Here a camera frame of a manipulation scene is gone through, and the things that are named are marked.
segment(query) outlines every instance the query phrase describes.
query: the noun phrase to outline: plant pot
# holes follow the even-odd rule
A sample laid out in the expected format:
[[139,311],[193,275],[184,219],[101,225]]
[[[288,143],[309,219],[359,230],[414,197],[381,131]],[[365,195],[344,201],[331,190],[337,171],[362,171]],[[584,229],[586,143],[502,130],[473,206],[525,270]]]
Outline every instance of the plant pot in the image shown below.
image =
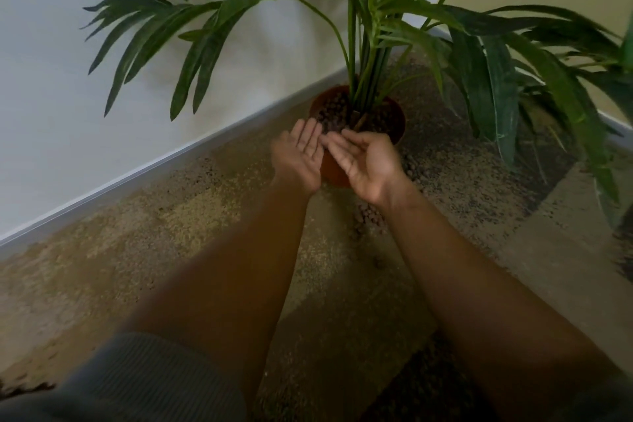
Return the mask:
[[[339,85],[332,87],[331,89],[322,92],[318,95],[310,106],[310,117],[316,117],[319,110],[328,102],[328,100],[336,97],[339,93],[345,93],[349,95],[349,85]],[[392,98],[385,97],[384,104],[388,104],[393,110],[394,119],[396,123],[388,130],[387,135],[391,138],[392,143],[397,144],[405,134],[405,128],[407,120],[405,119],[405,113],[400,107],[400,104]],[[323,155],[323,163],[321,164],[321,177],[327,180],[330,184],[337,187],[350,187],[349,179],[347,175],[339,167],[337,162],[327,150]]]

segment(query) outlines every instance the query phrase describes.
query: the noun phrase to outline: hand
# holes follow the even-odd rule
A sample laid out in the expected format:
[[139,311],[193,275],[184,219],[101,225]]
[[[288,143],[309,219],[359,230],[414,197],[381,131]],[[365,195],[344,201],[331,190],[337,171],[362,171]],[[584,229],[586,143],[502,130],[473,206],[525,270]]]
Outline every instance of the hand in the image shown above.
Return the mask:
[[300,119],[291,132],[284,131],[273,140],[270,149],[276,181],[299,183],[307,195],[321,187],[322,130],[315,119]]
[[342,134],[329,132],[321,140],[347,174],[354,192],[381,210],[401,183],[410,184],[400,156],[385,134],[344,129]]

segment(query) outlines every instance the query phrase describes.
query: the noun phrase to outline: potted plant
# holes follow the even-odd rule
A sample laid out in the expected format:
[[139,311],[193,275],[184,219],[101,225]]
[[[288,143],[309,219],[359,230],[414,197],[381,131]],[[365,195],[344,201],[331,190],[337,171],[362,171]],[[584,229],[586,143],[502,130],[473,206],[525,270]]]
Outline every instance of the potted plant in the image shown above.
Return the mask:
[[[91,72],[117,39],[138,25],[117,67],[106,114],[122,84],[130,82],[190,21],[204,15],[207,20],[201,29],[178,35],[191,42],[191,47],[171,102],[171,119],[185,106],[197,74],[195,112],[209,87],[226,37],[244,12],[261,1],[205,0],[174,5],[168,0],[105,0],[86,8],[98,12],[91,24],[100,22],[90,36],[118,22]],[[527,127],[529,137],[536,137],[535,114],[542,112],[553,123],[550,129],[555,135],[559,131],[570,135],[574,146],[569,149],[576,150],[593,173],[601,200],[618,203],[606,147],[608,129],[581,80],[602,89],[633,119],[633,30],[622,41],[572,10],[545,5],[507,6],[478,13],[447,5],[446,0],[348,0],[346,46],[330,19],[306,0],[296,1],[331,26],[349,74],[348,86],[326,92],[313,104],[312,113],[327,128],[348,125],[380,130],[397,141],[404,131],[404,116],[388,95],[407,80],[398,79],[399,68],[410,50],[420,47],[429,58],[440,93],[444,95],[448,75],[463,93],[473,135],[495,143],[505,164],[513,166],[515,162],[519,124]],[[514,16],[516,12],[534,15]],[[404,14],[427,19],[423,26],[414,27],[403,20]],[[451,41],[429,33],[439,25],[447,26]],[[395,46],[405,49],[387,73],[387,61]],[[360,65],[356,63],[357,55]],[[565,63],[578,57],[579,64]],[[324,162],[323,170],[330,169],[336,166],[328,167]],[[333,172],[325,175],[336,180]]]

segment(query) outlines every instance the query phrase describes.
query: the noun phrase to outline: person's right hand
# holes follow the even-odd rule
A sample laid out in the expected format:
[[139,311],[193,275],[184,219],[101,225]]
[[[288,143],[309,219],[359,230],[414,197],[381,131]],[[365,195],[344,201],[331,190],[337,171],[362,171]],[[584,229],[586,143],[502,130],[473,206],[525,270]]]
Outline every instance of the person's right hand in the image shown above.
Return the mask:
[[349,184],[365,202],[385,207],[391,192],[410,183],[389,136],[344,129],[321,136],[323,145],[345,171]]

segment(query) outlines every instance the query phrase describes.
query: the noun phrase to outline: person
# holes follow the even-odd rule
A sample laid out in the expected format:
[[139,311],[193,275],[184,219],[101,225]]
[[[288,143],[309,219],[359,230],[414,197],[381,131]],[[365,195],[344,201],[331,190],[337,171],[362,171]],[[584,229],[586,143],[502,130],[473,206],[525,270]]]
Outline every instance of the person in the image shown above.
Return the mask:
[[273,141],[275,175],[249,217],[142,301],[59,388],[3,402],[0,419],[245,420],[308,201],[321,187],[325,149],[386,219],[441,328],[501,418],[633,420],[629,379],[447,222],[403,173],[387,136],[322,135],[314,119]]

